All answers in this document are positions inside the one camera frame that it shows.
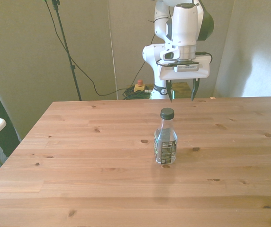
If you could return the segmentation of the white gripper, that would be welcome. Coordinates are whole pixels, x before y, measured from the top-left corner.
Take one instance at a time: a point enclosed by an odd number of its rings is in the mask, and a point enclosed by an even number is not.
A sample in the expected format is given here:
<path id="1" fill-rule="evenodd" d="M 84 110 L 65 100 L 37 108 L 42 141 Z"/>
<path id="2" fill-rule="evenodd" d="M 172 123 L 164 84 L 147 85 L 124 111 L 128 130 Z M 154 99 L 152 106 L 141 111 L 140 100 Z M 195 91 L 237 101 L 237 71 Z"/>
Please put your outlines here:
<path id="1" fill-rule="evenodd" d="M 172 81 L 175 79 L 193 79 L 191 100 L 193 101 L 199 88 L 201 78 L 207 78 L 210 72 L 210 55 L 197 55 L 193 60 L 197 64 L 180 64 L 173 67 L 160 66 L 159 78 L 166 80 L 168 97 L 172 102 Z"/>

